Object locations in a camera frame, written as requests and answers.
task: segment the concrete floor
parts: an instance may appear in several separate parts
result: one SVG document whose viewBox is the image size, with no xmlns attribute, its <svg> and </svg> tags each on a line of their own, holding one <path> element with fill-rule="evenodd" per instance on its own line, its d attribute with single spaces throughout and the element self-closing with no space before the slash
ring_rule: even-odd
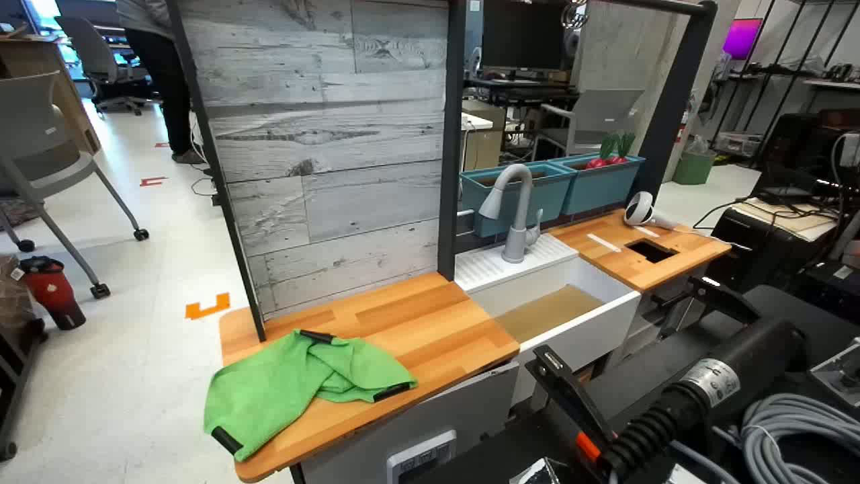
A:
<svg viewBox="0 0 860 484">
<path fill-rule="evenodd" d="M 114 296 L 95 302 L 84 273 L 36 222 L 20 228 L 38 253 L 61 259 L 90 322 L 51 332 L 17 422 L 20 454 L 0 466 L 2 484 L 221 484 L 236 482 L 228 454 L 201 433 L 204 391 L 219 371 L 219 316 L 185 321 L 185 305 L 244 290 L 213 191 L 165 149 L 158 113 L 95 115 L 103 168 L 126 196 L 147 242 L 135 242 L 122 209 L 92 179 L 55 199 L 67 228 Z M 756 173 L 721 168 L 706 185 L 666 183 L 661 209 L 694 223 L 712 204 L 751 195 Z"/>
</svg>

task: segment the sink basin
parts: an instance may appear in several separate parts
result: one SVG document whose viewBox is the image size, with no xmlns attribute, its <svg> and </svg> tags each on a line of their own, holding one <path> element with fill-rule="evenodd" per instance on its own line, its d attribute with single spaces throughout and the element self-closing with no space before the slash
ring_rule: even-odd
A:
<svg viewBox="0 0 860 484">
<path fill-rule="evenodd" d="M 548 345 L 572 371 L 620 347 L 640 305 L 636 290 L 550 235 L 525 263 L 499 261 L 497 248 L 464 253 L 456 285 L 520 343 L 521 363 Z M 521 368 L 513 403 L 532 394 L 534 379 Z"/>
</svg>

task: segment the silver faucet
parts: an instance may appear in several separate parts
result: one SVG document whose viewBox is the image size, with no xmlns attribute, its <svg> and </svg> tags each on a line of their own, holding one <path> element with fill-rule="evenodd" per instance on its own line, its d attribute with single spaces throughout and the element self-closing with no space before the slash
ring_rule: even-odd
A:
<svg viewBox="0 0 860 484">
<path fill-rule="evenodd" d="M 489 191 L 489 196 L 485 199 L 482 204 L 482 215 L 485 219 L 499 219 L 502 214 L 502 195 L 506 195 L 506 185 L 511 183 L 511 179 L 521 179 L 521 189 L 520 189 L 520 203 L 517 203 L 517 219 L 513 219 L 513 226 L 507 232 L 507 242 L 506 242 L 506 251 L 502 251 L 502 259 L 507 263 L 521 263 L 521 259 L 526 257 L 526 251 L 537 242 L 540 238 L 540 219 L 544 219 L 544 209 L 537 209 L 537 226 L 534 228 L 526 228 L 526 215 L 530 215 L 530 199 L 532 199 L 532 173 L 525 168 L 525 165 L 507 165 L 497 179 L 494 179 L 494 185 Z"/>
</svg>

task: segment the green towel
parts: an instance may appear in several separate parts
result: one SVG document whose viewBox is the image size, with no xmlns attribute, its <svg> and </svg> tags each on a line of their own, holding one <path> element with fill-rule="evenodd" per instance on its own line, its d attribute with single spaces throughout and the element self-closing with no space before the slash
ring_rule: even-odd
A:
<svg viewBox="0 0 860 484">
<path fill-rule="evenodd" d="M 213 378 L 204 431 L 244 462 L 315 396 L 382 402 L 412 386 L 408 368 L 369 343 L 295 332 Z"/>
</svg>

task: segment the coiled cable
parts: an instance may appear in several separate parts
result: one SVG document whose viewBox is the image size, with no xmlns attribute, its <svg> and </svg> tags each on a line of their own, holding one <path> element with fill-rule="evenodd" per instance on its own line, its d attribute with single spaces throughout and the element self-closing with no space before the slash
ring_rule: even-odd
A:
<svg viewBox="0 0 860 484">
<path fill-rule="evenodd" d="M 757 484 L 829 484 L 814 472 L 784 462 L 779 439 L 823 435 L 860 454 L 860 422 L 806 396 L 779 394 L 745 415 L 745 462 Z"/>
</svg>

